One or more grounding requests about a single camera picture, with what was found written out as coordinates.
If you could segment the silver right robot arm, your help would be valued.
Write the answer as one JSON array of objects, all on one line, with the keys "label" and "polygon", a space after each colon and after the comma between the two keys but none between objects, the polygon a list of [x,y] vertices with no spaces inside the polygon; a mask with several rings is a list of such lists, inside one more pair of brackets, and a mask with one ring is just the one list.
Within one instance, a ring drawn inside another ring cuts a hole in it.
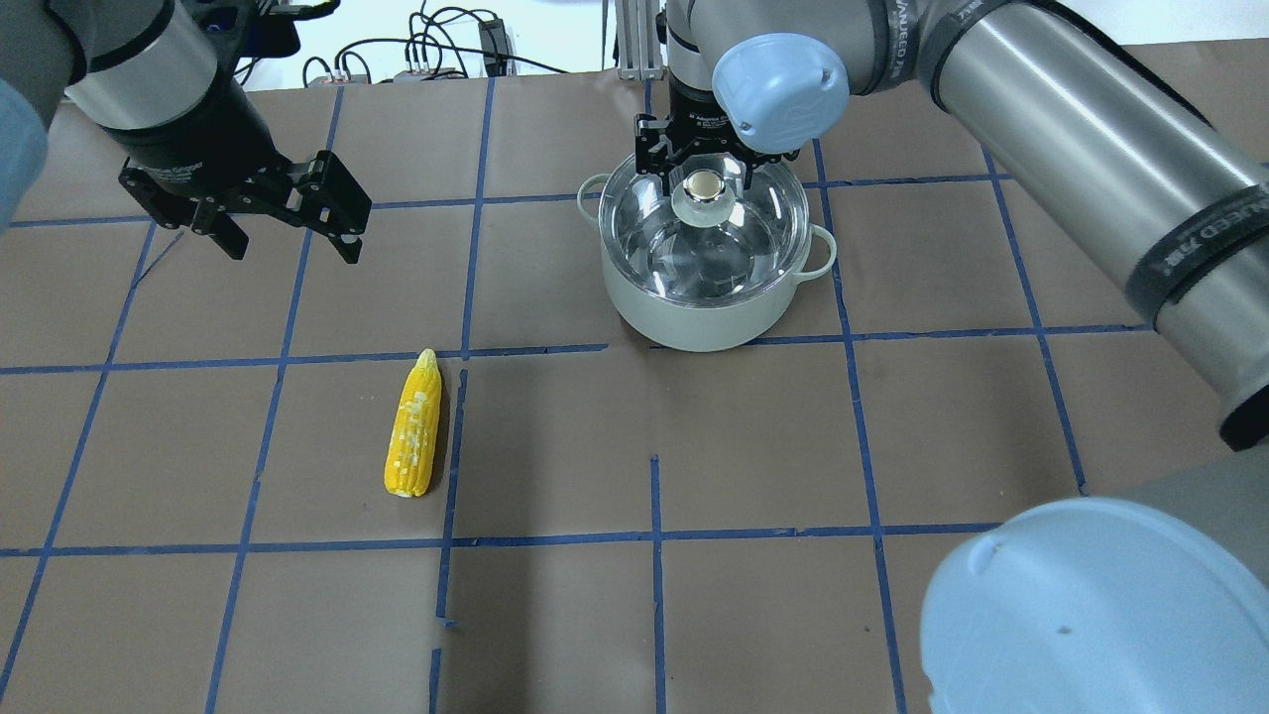
[{"label": "silver right robot arm", "polygon": [[1220,394],[1231,455],[962,542],[934,713],[1266,710],[1266,169],[1060,1],[670,1],[673,98],[747,160],[917,79]]}]

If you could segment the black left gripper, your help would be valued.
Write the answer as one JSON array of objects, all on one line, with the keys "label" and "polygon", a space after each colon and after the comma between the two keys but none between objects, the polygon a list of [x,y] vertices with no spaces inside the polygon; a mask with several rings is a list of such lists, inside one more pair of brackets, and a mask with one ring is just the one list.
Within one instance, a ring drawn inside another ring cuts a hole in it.
[{"label": "black left gripper", "polygon": [[245,257],[249,236],[230,213],[294,224],[293,184],[299,223],[326,236],[343,263],[359,263],[371,197],[334,151],[305,164],[283,157],[228,68],[217,68],[194,108],[164,126],[119,131],[118,145],[127,155],[118,181],[148,216],[169,230],[190,227],[232,261]]}]

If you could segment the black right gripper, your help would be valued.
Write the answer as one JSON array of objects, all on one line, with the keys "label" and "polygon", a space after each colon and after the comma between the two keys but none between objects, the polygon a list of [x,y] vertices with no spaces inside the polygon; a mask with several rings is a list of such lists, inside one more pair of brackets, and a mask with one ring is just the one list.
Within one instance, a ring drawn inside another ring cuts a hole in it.
[{"label": "black right gripper", "polygon": [[744,198],[761,167],[797,160],[801,150],[761,153],[740,140],[739,131],[711,91],[669,80],[669,113],[634,117],[634,170],[659,179],[662,194],[673,193],[673,178],[688,159],[726,153],[736,166],[735,195]]}]

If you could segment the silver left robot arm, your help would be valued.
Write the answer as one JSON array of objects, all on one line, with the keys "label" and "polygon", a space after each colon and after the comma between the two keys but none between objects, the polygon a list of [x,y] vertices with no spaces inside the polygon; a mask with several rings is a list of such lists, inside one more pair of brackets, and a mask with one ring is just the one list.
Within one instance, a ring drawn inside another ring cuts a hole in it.
[{"label": "silver left robot arm", "polygon": [[240,60],[297,55],[294,24],[335,1],[5,1],[3,224],[49,153],[60,101],[124,151],[119,184],[165,230],[240,261],[233,216],[269,216],[360,257],[372,200],[330,150],[294,162],[235,79]]}]

